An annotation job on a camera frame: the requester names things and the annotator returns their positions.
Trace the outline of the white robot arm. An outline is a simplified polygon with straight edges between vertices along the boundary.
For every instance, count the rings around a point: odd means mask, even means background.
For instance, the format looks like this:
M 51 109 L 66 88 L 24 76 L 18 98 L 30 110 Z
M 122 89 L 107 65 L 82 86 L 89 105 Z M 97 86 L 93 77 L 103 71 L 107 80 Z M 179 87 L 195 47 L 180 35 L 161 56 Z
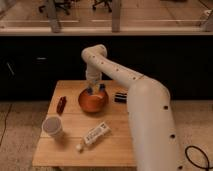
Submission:
M 184 171 L 168 89 L 156 79 L 109 60 L 102 44 L 83 49 L 81 57 L 90 83 L 106 74 L 128 90 L 126 104 L 137 171 Z

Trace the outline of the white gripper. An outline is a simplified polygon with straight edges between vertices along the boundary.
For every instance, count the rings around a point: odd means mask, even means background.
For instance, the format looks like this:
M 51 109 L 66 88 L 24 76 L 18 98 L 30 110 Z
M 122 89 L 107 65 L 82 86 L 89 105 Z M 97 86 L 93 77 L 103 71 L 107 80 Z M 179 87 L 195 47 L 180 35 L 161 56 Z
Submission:
M 93 89 L 91 87 L 97 85 L 102 79 L 102 73 L 96 69 L 87 69 L 86 70 L 86 80 L 90 87 L 87 88 L 88 94 L 93 94 Z M 100 84 L 99 91 L 105 91 L 105 84 Z

